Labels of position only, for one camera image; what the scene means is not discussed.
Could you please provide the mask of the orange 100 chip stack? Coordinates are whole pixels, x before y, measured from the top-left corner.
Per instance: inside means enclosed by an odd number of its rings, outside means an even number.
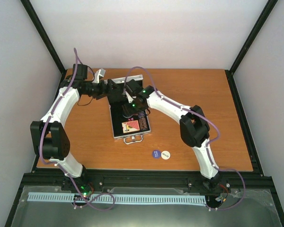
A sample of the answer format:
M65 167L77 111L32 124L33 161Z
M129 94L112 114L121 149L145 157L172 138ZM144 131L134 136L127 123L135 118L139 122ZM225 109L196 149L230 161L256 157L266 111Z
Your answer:
M141 130L148 130L148 123L145 118L139 119L139 125Z

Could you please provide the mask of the playing card deck box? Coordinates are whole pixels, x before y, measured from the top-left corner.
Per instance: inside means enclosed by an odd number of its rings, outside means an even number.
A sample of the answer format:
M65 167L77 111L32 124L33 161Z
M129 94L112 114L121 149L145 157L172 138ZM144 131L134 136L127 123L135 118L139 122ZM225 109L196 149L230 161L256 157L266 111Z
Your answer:
M140 130L140 125L138 120L127 121L122 123L123 133L133 133Z

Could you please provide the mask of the aluminium poker case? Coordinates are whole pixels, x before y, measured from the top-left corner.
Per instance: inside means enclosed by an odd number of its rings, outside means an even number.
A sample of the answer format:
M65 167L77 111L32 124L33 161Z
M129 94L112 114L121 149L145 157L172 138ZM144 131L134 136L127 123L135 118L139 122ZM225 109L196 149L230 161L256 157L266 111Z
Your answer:
M113 132L113 138L115 140L123 140L123 142L126 145L133 144L133 143L139 143L143 141L144 135L151 132L151 127L149 123L148 116L145 114L145 119L148 123L148 130L139 130L133 133L123 133L122 131L122 123L127 121L139 121L138 114L134 114L130 118L123 117L122 114L122 98L127 98L123 95L123 88L124 88L124 80L125 78L116 78L112 79L116 84L118 84L121 88L121 96L118 98L110 98L108 99L109 104L109 112L110 112L110 118L111 118L111 124L112 124L112 132Z

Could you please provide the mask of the blue small blind button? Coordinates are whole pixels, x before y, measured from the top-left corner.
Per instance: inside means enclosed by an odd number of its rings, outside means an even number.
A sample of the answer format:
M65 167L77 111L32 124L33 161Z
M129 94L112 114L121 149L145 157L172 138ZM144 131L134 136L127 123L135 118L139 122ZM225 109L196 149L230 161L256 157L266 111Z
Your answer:
M155 159L159 159L159 158L161 158L161 151L159 151L159 150L153 150L152 151L152 157L153 158L155 158Z

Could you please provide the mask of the white dealer button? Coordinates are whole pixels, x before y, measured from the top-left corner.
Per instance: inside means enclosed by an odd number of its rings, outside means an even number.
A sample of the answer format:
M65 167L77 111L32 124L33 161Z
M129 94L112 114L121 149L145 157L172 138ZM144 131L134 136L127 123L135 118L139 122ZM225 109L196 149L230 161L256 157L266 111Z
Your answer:
M170 159L170 153L168 151L162 151L161 152L161 158L164 159L164 160L168 160Z

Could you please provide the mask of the purple 500 chip stack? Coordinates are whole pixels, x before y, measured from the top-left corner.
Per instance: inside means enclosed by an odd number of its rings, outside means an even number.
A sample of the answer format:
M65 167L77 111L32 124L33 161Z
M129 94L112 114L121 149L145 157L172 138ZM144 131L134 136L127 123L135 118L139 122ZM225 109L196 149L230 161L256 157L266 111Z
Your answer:
M143 112L138 113L139 119L145 118L145 114Z

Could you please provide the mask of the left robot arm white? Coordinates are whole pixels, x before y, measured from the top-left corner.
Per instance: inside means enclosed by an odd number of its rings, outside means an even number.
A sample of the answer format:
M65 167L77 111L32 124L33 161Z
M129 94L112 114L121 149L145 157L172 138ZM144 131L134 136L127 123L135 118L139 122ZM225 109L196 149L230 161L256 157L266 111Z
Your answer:
M59 167L63 173L72 177L72 184L78 190L85 190L89 178L84 173L84 166L71 154L70 140L64 129L67 118L82 95L96 100L110 95L116 83L103 80L104 69L94 73L88 80L89 66L78 64L73 66L73 74L68 75L59 85L58 95L49 111L39 121L33 121L30 132L35 153L45 164Z

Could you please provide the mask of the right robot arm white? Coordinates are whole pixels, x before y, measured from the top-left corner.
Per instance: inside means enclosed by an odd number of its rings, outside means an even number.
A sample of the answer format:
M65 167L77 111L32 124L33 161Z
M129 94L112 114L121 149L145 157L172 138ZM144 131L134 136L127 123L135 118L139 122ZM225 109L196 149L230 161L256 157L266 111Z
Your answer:
M124 94L131 112L152 108L179 124L182 141L192 148L199 163L202 185L212 191L220 181L219 167L210 147L209 122L201 107L180 104L153 86L143 88L133 79L124 84Z

